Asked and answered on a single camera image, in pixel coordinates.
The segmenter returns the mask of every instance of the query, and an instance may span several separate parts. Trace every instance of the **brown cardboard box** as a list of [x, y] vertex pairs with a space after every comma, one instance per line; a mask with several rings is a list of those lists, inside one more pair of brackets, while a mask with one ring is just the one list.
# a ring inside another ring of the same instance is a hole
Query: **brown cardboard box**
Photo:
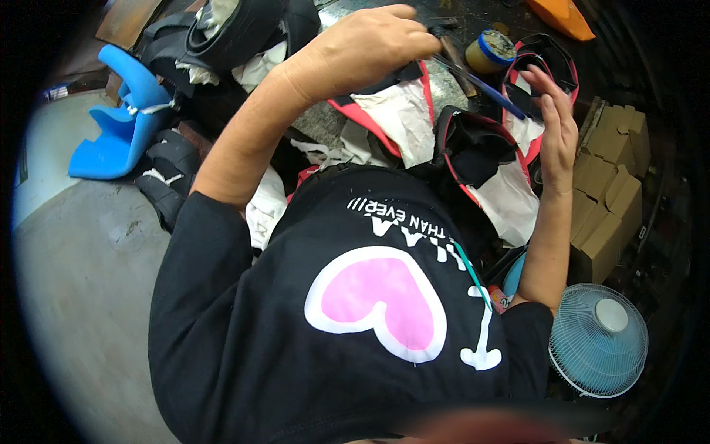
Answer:
[[616, 175], [616, 167], [601, 157], [584, 153], [579, 156], [572, 173], [572, 185], [575, 189], [600, 202]]
[[[626, 105], [626, 108], [634, 109], [630, 105]], [[636, 161], [636, 175], [642, 178], [646, 175], [651, 161], [651, 143], [648, 138], [646, 114], [634, 109], [628, 130], [628, 134], [631, 137], [631, 146], [633, 147], [633, 157]]]
[[629, 126], [635, 110], [618, 105], [605, 107], [594, 129], [587, 150], [614, 165], [624, 165], [631, 175], [636, 174], [636, 162], [629, 137]]
[[579, 194], [573, 203], [569, 280], [602, 283], [641, 224], [641, 182], [624, 165], [595, 203]]
[[596, 207], [596, 202], [587, 197], [582, 191], [573, 190], [572, 192], [572, 230], [569, 233], [569, 241], [577, 236], [581, 226], [589, 218], [592, 210]]
[[624, 165], [631, 175], [644, 177], [650, 162], [646, 115], [634, 107], [604, 107], [583, 152], [614, 165]]

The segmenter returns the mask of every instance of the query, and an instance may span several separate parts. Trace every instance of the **electric fan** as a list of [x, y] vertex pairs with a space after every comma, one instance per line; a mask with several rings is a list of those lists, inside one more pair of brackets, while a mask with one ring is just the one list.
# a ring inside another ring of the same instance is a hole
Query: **electric fan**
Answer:
[[567, 287], [552, 325], [550, 359], [581, 395], [613, 398], [643, 371], [648, 331], [628, 299], [605, 286]]

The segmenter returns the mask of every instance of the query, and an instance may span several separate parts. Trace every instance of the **right hand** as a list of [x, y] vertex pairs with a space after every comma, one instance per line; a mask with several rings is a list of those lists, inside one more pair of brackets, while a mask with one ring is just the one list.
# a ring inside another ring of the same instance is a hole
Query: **right hand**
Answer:
[[538, 103], [545, 121], [540, 147], [542, 182], [555, 193], [572, 191], [572, 169], [577, 156], [577, 124], [572, 118], [572, 101], [540, 68], [528, 65], [520, 71], [526, 82], [541, 93]]
[[416, 13], [408, 5], [356, 11], [274, 70], [309, 103], [374, 85], [412, 60], [441, 51], [439, 39], [413, 20]]

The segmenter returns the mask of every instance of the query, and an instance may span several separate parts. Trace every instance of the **blue pen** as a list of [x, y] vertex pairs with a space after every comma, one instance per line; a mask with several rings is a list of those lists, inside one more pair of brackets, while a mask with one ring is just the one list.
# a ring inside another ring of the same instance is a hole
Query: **blue pen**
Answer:
[[500, 92], [496, 91], [494, 88], [492, 88], [490, 85], [485, 83], [483, 80], [481, 80], [478, 77], [476, 77], [475, 75], [471, 74], [468, 70], [465, 70], [464, 68], [454, 64], [453, 62], [447, 60], [446, 58], [444, 58], [443, 56], [441, 56], [439, 54], [434, 54], [434, 60], [436, 60], [437, 62], [446, 66], [451, 71], [453, 71], [455, 74], [465, 76], [466, 78], [471, 80], [471, 83], [473, 83], [477, 87], [481, 88], [481, 90], [487, 96], [489, 96], [497, 104], [501, 105], [503, 108], [512, 112], [515, 117], [519, 118], [520, 120], [525, 119], [526, 115], [522, 111], [522, 109], [518, 108], [518, 106], [516, 106], [510, 100], [503, 97], [503, 95]]

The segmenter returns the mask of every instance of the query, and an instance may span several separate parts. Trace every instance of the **fan grille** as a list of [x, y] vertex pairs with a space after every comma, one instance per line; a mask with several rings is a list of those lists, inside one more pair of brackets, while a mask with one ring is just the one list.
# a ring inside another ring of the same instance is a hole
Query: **fan grille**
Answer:
[[[620, 304], [628, 324], [620, 332], [605, 329], [594, 308], [603, 299]], [[583, 394], [612, 397], [628, 390], [643, 371], [648, 331], [636, 307], [620, 293], [581, 283], [567, 288], [550, 336], [550, 357], [560, 374]]]

